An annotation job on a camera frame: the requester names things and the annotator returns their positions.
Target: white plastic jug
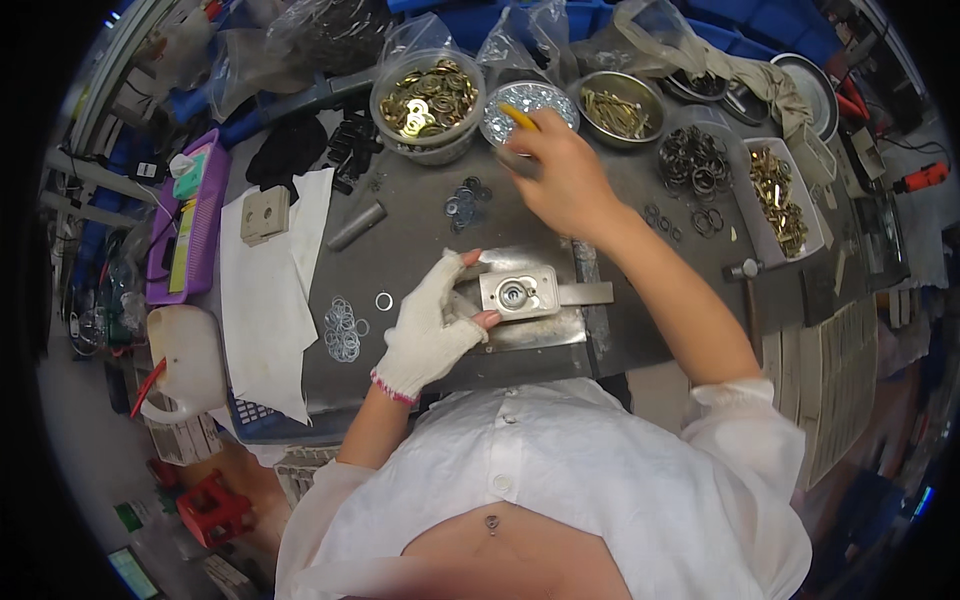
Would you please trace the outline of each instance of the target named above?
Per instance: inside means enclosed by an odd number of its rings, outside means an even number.
[[[161,410],[145,400],[144,417],[180,423],[227,402],[220,327],[213,315],[187,304],[161,306],[147,315],[147,335],[154,365],[167,359],[156,387],[177,403],[177,410]]]

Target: red stool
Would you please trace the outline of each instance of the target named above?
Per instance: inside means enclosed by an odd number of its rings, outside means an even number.
[[[177,510],[183,524],[204,548],[212,548],[242,533],[253,531],[244,523],[251,511],[250,500],[228,492],[217,481],[223,473],[214,469],[203,481],[177,498]]]

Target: workbench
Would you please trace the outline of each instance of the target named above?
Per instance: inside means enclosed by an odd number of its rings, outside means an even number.
[[[668,111],[680,106],[669,97],[665,103]],[[332,118],[333,113],[321,114],[321,121],[329,131],[332,131]],[[731,129],[744,138],[780,133],[779,126],[772,121],[761,127],[748,127],[729,116],[727,121]],[[249,187],[244,174],[263,139],[265,135],[260,134],[233,150],[226,202]],[[718,196],[713,203],[721,211],[726,226],[714,237],[705,239],[690,224],[687,202],[667,194],[656,171],[656,142],[624,153],[611,150],[590,137],[587,140],[600,156],[613,191],[621,201],[641,213],[645,205],[657,204],[661,214],[682,229],[683,240],[680,243],[668,240],[669,243],[745,325],[743,286],[738,282],[725,282],[722,277],[724,266],[755,256],[750,234],[732,194]],[[316,166],[319,168],[322,163],[323,159]],[[480,178],[492,190],[493,199],[484,206],[485,219],[458,234],[451,231],[443,205],[469,176]],[[855,227],[852,205],[842,184],[836,183],[833,191],[837,208],[822,206],[825,219],[838,240],[832,248],[762,273],[755,281],[763,333],[804,321],[801,269],[826,263],[832,272],[842,241],[841,231]],[[558,269],[558,278],[563,277],[563,270],[568,277],[576,276],[579,280],[590,275],[596,278],[598,272],[600,280],[612,281],[615,302],[582,309],[587,334],[584,341],[512,351],[485,352],[483,348],[476,348],[426,392],[505,387],[578,376],[599,378],[671,360],[669,349],[627,278],[602,255],[590,260],[590,247],[579,248],[575,259],[572,248],[575,244],[561,239],[526,208],[482,136],[475,136],[465,156],[441,167],[420,166],[387,150],[374,156],[370,170],[357,182],[352,194],[333,192],[324,241],[374,200],[386,208],[386,219],[342,252],[331,252],[323,245],[314,272],[309,305],[320,339],[304,353],[302,387],[315,426],[319,426],[318,420],[332,420],[339,425],[349,423],[348,414],[353,413],[370,386],[371,368],[386,350],[383,332],[396,323],[400,302],[437,261],[443,248],[465,252],[473,248],[523,247],[532,253],[546,252]],[[736,241],[731,240],[731,227],[736,230]],[[199,302],[209,308],[213,308],[210,304],[215,302],[217,313],[218,288],[216,282],[211,298]],[[374,306],[380,292],[394,298],[391,310],[381,312]],[[866,295],[862,264],[859,260],[848,260],[841,294],[834,300],[834,306],[839,308]],[[362,338],[360,356],[353,363],[333,360],[323,341],[324,314],[334,296],[349,301],[355,318],[366,319],[371,326],[370,334]]]

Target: white lab coat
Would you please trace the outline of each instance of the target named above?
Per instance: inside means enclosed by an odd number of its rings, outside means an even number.
[[[804,433],[773,385],[693,390],[705,415],[678,438],[588,379],[457,393],[437,402],[380,470],[331,463],[287,523],[277,598],[315,564],[399,556],[434,525],[505,500],[603,538],[647,598],[789,598],[810,540],[789,506]]]

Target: coat button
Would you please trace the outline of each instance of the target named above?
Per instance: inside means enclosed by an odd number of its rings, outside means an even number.
[[[514,482],[506,475],[497,475],[493,478],[493,486],[502,492],[509,490],[513,484]]]

